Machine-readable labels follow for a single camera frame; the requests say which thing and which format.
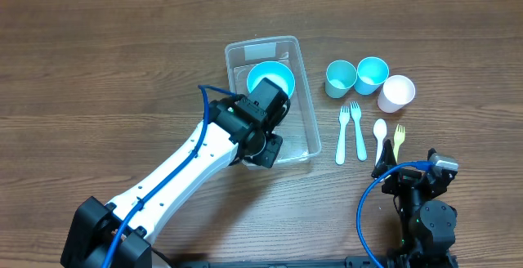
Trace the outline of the yellow plastic fork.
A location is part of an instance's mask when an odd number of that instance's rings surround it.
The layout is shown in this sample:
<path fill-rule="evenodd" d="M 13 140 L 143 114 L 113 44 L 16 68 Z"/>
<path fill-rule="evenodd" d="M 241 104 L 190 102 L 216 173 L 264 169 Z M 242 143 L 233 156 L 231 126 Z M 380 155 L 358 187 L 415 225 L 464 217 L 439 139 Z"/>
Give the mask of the yellow plastic fork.
<path fill-rule="evenodd" d="M 399 158 L 400 146 L 404 143 L 404 141 L 405 141 L 405 127 L 398 124 L 396 126 L 396 130 L 395 130 L 395 134 L 394 134 L 394 138 L 393 138 L 393 153 L 394 153 L 396 160 L 398 160 L 398 158 Z"/>

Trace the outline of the clear plastic container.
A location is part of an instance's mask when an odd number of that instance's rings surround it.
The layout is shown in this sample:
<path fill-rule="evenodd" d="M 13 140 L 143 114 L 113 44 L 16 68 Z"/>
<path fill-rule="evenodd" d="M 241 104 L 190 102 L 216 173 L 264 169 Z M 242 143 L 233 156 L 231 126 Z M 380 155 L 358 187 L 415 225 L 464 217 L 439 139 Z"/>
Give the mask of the clear plastic container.
<path fill-rule="evenodd" d="M 274 59 L 244 59 L 246 45 L 266 42 L 277 43 Z M 229 87 L 235 93 L 248 94 L 248 73 L 255 65 L 264 61 L 278 61 L 289 67 L 294 75 L 296 85 L 290 98 L 290 111 L 274 130 L 275 134 L 283 137 L 283 144 L 273 168 L 289 168 L 292 164 L 305 163 L 319 154 L 320 134 L 299 41 L 294 36 L 279 36 L 234 42 L 226 46 L 225 58 Z"/>

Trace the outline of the blue plastic bowl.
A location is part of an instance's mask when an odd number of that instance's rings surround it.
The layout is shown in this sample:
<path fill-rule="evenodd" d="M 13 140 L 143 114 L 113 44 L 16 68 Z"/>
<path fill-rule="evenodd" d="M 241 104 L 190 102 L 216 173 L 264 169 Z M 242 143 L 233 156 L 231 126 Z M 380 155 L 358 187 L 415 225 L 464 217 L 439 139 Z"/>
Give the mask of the blue plastic bowl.
<path fill-rule="evenodd" d="M 289 67 L 278 61 L 264 61 L 255 65 L 248 73 L 248 92 L 252 92 L 264 78 L 268 78 L 279 86 L 288 95 L 288 98 L 292 97 L 295 91 L 296 80 Z"/>

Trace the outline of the pink plastic cup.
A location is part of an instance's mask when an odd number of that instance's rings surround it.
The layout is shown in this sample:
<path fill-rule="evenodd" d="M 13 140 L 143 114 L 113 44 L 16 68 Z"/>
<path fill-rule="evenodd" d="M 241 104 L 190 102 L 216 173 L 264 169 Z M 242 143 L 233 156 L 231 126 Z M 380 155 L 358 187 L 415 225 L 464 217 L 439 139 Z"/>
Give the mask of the pink plastic cup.
<path fill-rule="evenodd" d="M 404 75 L 390 76 L 382 86 L 378 97 L 378 108 L 385 113 L 394 113 L 409 104 L 416 95 L 416 87 Z"/>

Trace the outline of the blue plastic cup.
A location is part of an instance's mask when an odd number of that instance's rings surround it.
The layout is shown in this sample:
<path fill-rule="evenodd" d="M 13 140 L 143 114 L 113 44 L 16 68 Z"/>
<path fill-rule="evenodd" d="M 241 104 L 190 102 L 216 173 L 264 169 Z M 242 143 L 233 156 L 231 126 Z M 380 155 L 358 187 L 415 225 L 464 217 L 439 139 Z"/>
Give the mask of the blue plastic cup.
<path fill-rule="evenodd" d="M 389 77 L 387 63 L 376 56 L 369 56 L 360 61 L 357 66 L 355 90 L 361 95 L 374 93 Z"/>

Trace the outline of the green plastic cup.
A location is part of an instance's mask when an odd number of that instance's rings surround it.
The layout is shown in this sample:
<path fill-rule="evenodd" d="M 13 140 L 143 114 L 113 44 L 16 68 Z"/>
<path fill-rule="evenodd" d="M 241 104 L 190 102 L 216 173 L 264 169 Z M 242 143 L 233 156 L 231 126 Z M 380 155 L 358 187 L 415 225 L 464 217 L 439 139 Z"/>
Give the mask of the green plastic cup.
<path fill-rule="evenodd" d="M 325 72 L 325 92 L 334 99 L 342 98 L 354 86 L 356 67 L 346 60 L 331 62 Z"/>

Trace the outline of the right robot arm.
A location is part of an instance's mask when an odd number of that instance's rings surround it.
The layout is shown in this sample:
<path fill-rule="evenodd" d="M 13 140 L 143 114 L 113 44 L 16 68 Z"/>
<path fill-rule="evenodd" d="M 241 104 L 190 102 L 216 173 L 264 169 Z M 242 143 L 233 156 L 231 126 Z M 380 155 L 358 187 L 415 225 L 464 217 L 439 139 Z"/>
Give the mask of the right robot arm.
<path fill-rule="evenodd" d="M 458 162 L 431 149 L 427 160 L 403 166 L 384 179 L 382 192 L 391 194 L 400 218 L 401 246 L 376 257 L 381 267 L 449 267 L 458 261 L 450 253 L 455 243 L 457 210 L 437 197 L 458 174 Z"/>

